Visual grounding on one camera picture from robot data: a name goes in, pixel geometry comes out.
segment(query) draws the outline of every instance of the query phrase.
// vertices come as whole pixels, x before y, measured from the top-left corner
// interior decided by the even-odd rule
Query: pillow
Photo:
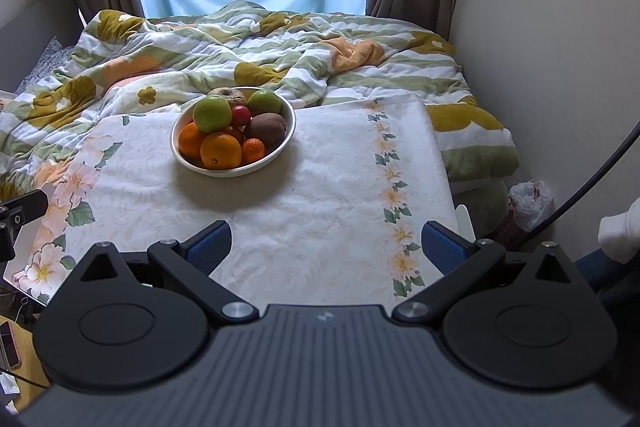
[[[23,93],[28,87],[33,86],[38,80],[49,76],[51,71],[62,66],[68,61],[71,52],[74,50],[74,46],[63,48],[62,44],[58,42],[58,39],[53,37],[47,47],[44,48],[42,55],[38,59],[38,63],[33,67],[31,73],[24,77],[18,88],[15,90],[15,94]]]

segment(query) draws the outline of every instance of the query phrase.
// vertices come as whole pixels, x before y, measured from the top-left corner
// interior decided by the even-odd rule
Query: bed
[[[59,1],[67,14],[73,11],[69,0]],[[36,46],[41,48],[56,24],[39,25],[34,18],[11,22],[0,38],[44,32]],[[76,38],[76,22],[58,22],[67,41]],[[20,64],[9,67],[3,89],[19,80],[34,55],[8,57]],[[276,90],[300,111],[308,130],[296,132],[300,142],[271,171],[236,182],[235,192],[224,196],[241,195],[233,208],[202,199],[211,185],[175,171],[166,155],[168,140],[162,141],[177,113],[222,86]],[[350,132],[343,133],[341,122],[347,121]],[[350,156],[350,166],[342,168]],[[332,161],[340,167],[328,178]],[[298,208],[317,219],[315,228],[307,227],[314,219],[296,224],[291,218],[289,228],[288,221],[265,222],[262,236],[273,230],[274,241],[260,246],[262,257],[247,239],[234,236],[235,250],[211,277],[253,302],[252,292],[262,285],[272,301],[341,304],[374,296],[389,308],[439,277],[420,251],[424,220],[455,229],[451,194],[471,204],[474,190],[481,190],[497,194],[482,201],[495,201],[499,221],[506,214],[501,179],[517,166],[510,133],[478,107],[452,46],[418,26],[339,13],[271,12],[244,1],[207,16],[165,20],[104,10],[79,35],[70,60],[0,115],[0,198],[45,184],[54,190],[33,246],[9,263],[4,277],[46,303],[93,241],[117,239],[129,250],[145,248],[160,232],[185,239],[214,218],[231,219],[241,230],[242,223],[262,223],[262,216],[285,210],[301,219]],[[268,201],[269,208],[252,214],[260,204],[247,194],[266,190],[287,169],[277,194],[259,201]],[[214,199],[230,185],[218,187]],[[299,196],[308,187],[315,189]],[[318,198],[321,192],[329,196]],[[323,204],[330,211],[318,214]],[[169,216],[167,205],[179,212]],[[331,243],[322,232],[331,224],[336,233],[351,230],[351,243]],[[378,233],[382,229],[388,243]],[[306,243],[300,234],[297,243],[285,241],[300,230],[306,230]],[[323,242],[332,247],[323,250]],[[283,245],[302,257],[274,254]],[[362,269],[375,249],[375,266]],[[356,251],[361,268],[351,276],[347,261]],[[38,274],[49,276],[41,280]],[[375,291],[367,294],[368,287]]]

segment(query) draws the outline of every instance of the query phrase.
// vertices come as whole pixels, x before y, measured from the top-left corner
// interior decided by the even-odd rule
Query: floral tablecloth
[[[388,310],[440,273],[420,246],[435,219],[457,231],[442,156],[415,95],[297,111],[270,165],[207,178],[169,149],[177,115],[103,119],[69,163],[39,173],[56,186],[28,257],[6,277],[43,302],[96,241],[146,250],[216,219],[233,247],[211,278],[262,311],[268,303],[380,303]],[[56,183],[56,173],[65,176]]]

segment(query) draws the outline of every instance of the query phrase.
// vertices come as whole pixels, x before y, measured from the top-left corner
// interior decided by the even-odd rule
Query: orange
[[[204,139],[209,136],[196,127],[193,122],[188,123],[182,128],[178,135],[178,151],[185,158],[191,160],[200,159],[200,147]]]
[[[202,142],[200,158],[207,169],[235,169],[242,163],[242,147],[230,134],[215,132]]]
[[[227,134],[230,134],[231,136],[233,136],[236,140],[238,140],[238,142],[240,142],[240,144],[242,144],[242,142],[244,141],[244,134],[242,134],[242,131],[240,131],[238,129],[238,127],[226,127],[222,130],[222,132],[226,132]]]
[[[254,163],[264,158],[264,143],[257,138],[250,138],[242,144],[242,159]]]

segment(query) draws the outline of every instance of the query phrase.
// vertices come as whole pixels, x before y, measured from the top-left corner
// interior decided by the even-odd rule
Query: metal bowl
[[[235,87],[235,89],[239,89],[242,94],[244,94],[244,97],[247,100],[254,92],[261,90],[260,87]],[[293,132],[296,130],[296,112],[294,111],[293,107],[291,107],[291,104],[287,102],[287,100],[285,100],[279,94],[278,97],[282,101],[280,115],[287,123],[287,134],[285,135],[282,143],[278,145],[277,149],[261,160],[258,160],[257,162],[251,163],[249,165],[236,167],[235,169],[216,171],[196,167],[195,165],[189,163],[185,158],[183,158],[178,151],[178,136],[180,135],[180,131],[182,130],[182,128],[193,121],[193,108],[195,107],[195,102],[185,110],[183,110],[178,119],[175,121],[174,128],[171,131],[171,152],[174,154],[178,162],[187,167],[189,170],[198,172],[199,174],[204,174],[205,176],[211,176],[212,178],[234,178],[236,176],[242,176],[244,174],[249,174],[249,172],[254,172],[258,169],[262,169],[265,165],[268,165],[269,163],[274,161],[274,159],[276,159],[277,156],[284,150],[284,148],[289,143],[289,140],[291,140]]]

